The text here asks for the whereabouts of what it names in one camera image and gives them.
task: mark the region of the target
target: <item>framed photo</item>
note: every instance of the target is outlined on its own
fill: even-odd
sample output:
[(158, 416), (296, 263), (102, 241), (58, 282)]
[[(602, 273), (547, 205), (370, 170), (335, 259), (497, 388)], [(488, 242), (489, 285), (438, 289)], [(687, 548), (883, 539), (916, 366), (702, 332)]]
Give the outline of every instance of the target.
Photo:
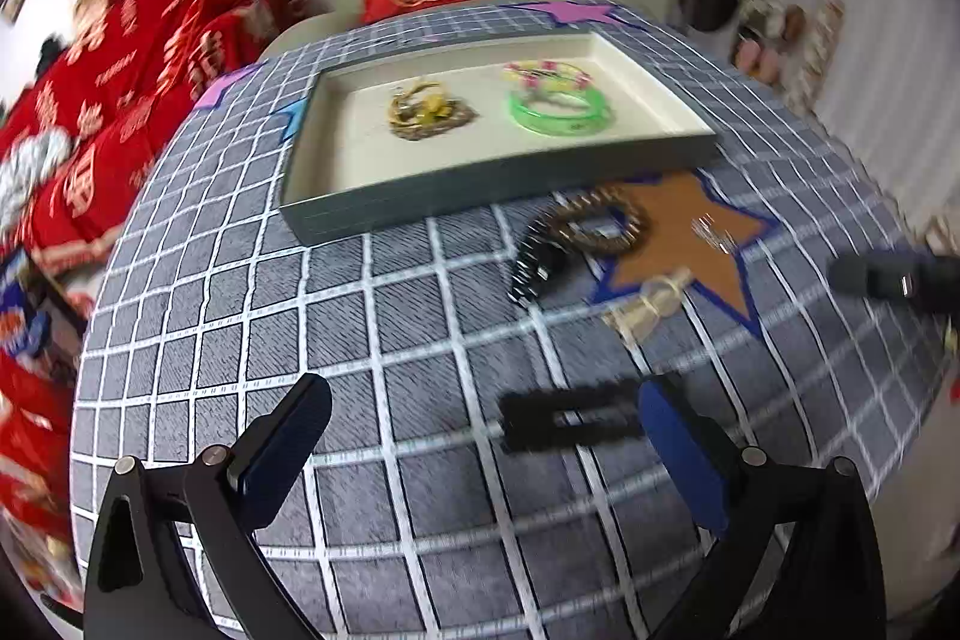
[(16, 19), (20, 16), (20, 11), (23, 8), (23, 2), (26, 0), (6, 0), (3, 3), (3, 6), (0, 7), (0, 17), (6, 20), (10, 25), (16, 23)]

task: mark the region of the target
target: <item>orange star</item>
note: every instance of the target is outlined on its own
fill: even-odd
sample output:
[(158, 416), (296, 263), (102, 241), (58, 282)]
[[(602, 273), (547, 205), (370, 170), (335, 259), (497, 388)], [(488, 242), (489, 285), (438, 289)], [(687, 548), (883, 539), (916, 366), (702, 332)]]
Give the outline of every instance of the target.
[[(692, 172), (664, 175), (659, 182), (649, 185), (622, 183), (618, 189), (646, 210), (651, 221), (650, 236), (639, 249), (613, 262), (595, 299), (624, 295), (636, 290), (644, 280), (686, 266), (701, 287), (749, 325), (754, 310), (746, 293), (739, 251), (776, 223), (719, 202), (704, 190), (703, 181)], [(736, 252), (725, 253), (693, 232), (694, 221), (707, 215), (718, 236), (730, 234)]]

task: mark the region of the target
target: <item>curtain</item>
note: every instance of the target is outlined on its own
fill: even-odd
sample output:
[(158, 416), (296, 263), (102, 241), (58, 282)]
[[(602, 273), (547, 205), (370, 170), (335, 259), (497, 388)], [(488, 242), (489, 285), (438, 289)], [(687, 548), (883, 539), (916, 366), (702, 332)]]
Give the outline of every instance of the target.
[(841, 1), (816, 115), (923, 232), (960, 203), (960, 0)]

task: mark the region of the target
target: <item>screw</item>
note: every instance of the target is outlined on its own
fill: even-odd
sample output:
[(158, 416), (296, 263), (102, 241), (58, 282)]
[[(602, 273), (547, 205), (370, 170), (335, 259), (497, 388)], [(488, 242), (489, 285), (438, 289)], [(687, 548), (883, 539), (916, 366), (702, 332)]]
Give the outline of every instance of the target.
[(831, 463), (833, 465), (833, 469), (835, 469), (844, 477), (853, 477), (856, 475), (856, 464), (854, 464), (846, 456), (837, 456), (837, 458), (834, 458)]
[(208, 467), (215, 467), (217, 464), (222, 464), (227, 455), (229, 455), (229, 449), (226, 445), (210, 445), (210, 447), (203, 449), (200, 460)]
[(760, 448), (757, 448), (755, 445), (748, 445), (742, 451), (740, 451), (740, 457), (743, 459), (744, 463), (750, 464), (752, 467), (762, 467), (767, 462), (767, 455)]
[(133, 456), (120, 456), (113, 466), (113, 471), (117, 475), (126, 475), (133, 470), (133, 467), (136, 467), (136, 459)]

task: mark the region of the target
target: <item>checkered tablecloth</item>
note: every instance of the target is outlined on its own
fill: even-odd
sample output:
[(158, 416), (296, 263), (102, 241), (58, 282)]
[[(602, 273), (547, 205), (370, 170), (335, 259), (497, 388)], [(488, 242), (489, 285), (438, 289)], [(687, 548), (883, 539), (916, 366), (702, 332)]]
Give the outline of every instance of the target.
[[(109, 263), (85, 345), (71, 453), (80, 566), (114, 459), (189, 461), (233, 442), (311, 370), (333, 420), (264, 555), (321, 632), (645, 637), (696, 572), (698, 533), (645, 441), (504, 456), (496, 399), (674, 367), (701, 413), (778, 461), (844, 453), (869, 492), (935, 390), (936, 325), (835, 296), (835, 252), (901, 244), (874, 186), (805, 121), (682, 37), (618, 8), (615, 40), (721, 137), (719, 196), (781, 228), (744, 254), (759, 338), (691, 292), (635, 351), (589, 305), (581, 263), (527, 313), (506, 297), (526, 223), (553, 197), (296, 243), (277, 212), (289, 143), (275, 110), (321, 70), (430, 43), (553, 28), (515, 7), (434, 11), (268, 61), (195, 111), (155, 167)], [(193, 530), (188, 559), (238, 634)], [(747, 608), (782, 556), (771, 544)]]

